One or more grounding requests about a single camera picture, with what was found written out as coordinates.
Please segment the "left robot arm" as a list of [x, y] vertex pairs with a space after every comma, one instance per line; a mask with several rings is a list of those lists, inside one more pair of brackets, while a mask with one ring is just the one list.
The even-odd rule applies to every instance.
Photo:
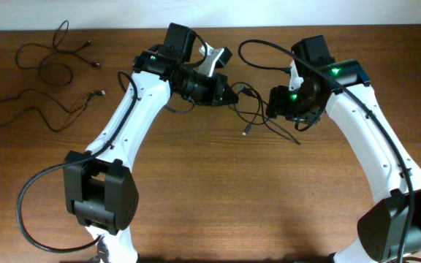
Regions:
[[129, 225], [139, 195], [132, 167], [154, 118], [173, 94], [193, 105], [219, 107], [234, 104], [238, 96], [227, 76], [232, 53], [227, 47], [204, 43], [203, 59], [190, 64], [195, 39], [192, 29], [171, 23], [163, 44], [138, 55], [121, 103], [102, 133], [85, 149], [71, 151], [63, 169], [67, 210], [94, 239], [92, 262], [138, 262]]

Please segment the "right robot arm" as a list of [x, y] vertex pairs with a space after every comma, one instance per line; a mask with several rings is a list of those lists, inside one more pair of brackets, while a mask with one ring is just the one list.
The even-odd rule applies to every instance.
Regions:
[[337, 62], [323, 36], [289, 51], [289, 85], [270, 92], [267, 114], [303, 132], [326, 115], [342, 131], [367, 177], [373, 207], [357, 222], [357, 239], [329, 262], [406, 262], [421, 251], [421, 168], [402, 146], [355, 60]]

